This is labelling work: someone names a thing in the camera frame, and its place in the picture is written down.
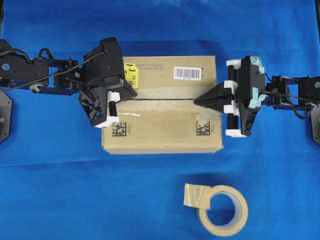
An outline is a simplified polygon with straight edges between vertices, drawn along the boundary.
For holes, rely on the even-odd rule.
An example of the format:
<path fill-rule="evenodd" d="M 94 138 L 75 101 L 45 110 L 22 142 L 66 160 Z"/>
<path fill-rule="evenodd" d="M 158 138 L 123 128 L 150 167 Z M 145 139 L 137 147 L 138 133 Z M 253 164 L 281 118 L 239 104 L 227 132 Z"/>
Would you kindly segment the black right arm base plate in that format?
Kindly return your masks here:
<path fill-rule="evenodd" d="M 313 141 L 320 146 L 320 106 L 313 108 L 310 113 Z"/>

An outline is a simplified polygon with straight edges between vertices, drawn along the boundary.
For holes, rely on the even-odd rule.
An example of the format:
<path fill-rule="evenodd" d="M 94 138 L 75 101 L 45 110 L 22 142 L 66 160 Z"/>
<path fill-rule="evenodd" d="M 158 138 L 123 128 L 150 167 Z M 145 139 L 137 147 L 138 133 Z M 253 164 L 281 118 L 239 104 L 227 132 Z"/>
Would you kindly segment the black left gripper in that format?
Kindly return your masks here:
<path fill-rule="evenodd" d="M 123 54 L 115 37 L 101 40 L 99 46 L 83 56 L 85 84 L 79 102 L 91 126 L 107 128 L 119 122 L 116 102 L 137 97 L 137 92 L 125 80 Z"/>

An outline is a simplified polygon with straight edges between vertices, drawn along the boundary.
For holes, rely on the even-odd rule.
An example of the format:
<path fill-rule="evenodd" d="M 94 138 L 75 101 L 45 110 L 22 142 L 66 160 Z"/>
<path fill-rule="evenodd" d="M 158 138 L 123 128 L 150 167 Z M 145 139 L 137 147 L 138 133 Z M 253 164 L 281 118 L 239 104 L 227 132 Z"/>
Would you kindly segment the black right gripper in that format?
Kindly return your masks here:
<path fill-rule="evenodd" d="M 195 105 L 227 114 L 225 134 L 233 138 L 251 136 L 256 116 L 266 95 L 265 68 L 258 56 L 226 61 L 228 79 L 196 98 Z"/>

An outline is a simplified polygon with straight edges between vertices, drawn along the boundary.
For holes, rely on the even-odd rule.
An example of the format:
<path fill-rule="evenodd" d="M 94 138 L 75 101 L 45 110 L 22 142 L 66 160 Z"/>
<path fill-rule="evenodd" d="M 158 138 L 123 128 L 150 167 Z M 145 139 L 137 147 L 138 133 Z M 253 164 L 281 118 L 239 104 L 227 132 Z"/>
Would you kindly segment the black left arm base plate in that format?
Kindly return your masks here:
<path fill-rule="evenodd" d="M 12 101 L 4 93 L 0 93 L 0 143 L 10 136 Z"/>

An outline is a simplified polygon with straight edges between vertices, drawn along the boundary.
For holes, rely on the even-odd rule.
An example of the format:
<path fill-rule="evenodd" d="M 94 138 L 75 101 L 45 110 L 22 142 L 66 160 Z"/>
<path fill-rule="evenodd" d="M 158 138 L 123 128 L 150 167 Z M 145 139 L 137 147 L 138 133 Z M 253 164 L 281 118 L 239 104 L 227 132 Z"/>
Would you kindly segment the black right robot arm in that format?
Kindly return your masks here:
<path fill-rule="evenodd" d="M 225 134 L 249 137 L 262 106 L 291 111 L 299 119 L 320 114 L 320 78 L 269 77 L 257 56 L 226 62 L 228 79 L 194 100 L 194 104 L 227 116 Z"/>

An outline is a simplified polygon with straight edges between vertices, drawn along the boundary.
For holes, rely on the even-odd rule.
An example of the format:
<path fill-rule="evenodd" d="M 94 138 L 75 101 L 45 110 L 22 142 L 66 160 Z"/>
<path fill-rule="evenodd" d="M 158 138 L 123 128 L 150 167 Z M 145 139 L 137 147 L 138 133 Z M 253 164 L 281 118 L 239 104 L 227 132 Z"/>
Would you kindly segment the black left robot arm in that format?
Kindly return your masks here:
<path fill-rule="evenodd" d="M 119 123 L 118 102 L 137 97 L 126 80 L 122 49 L 115 37 L 101 40 L 83 56 L 82 63 L 55 59 L 47 48 L 29 58 L 26 52 L 1 39 L 0 85 L 4 92 L 24 89 L 34 94 L 78 94 L 90 125 L 100 129 Z"/>

